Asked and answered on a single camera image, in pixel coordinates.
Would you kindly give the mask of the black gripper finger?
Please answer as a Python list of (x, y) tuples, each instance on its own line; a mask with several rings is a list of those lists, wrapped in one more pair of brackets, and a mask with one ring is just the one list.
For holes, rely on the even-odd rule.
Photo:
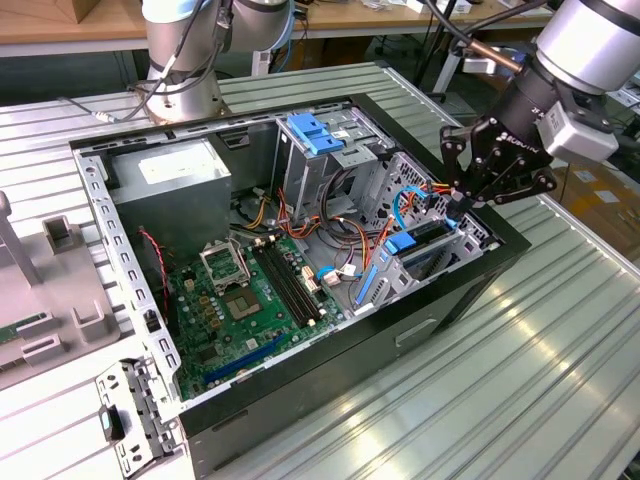
[(480, 208), (490, 201), (504, 205), (553, 191), (557, 186), (549, 165), (530, 169), (529, 164), (512, 162), (502, 171), (485, 165), (473, 169), (470, 182), (463, 187), (463, 212)]
[(484, 158), (479, 156), (479, 118), (467, 127), (445, 125), (440, 129), (440, 150), (446, 183), (451, 188), (448, 216), (464, 216), (477, 202), (484, 180)]

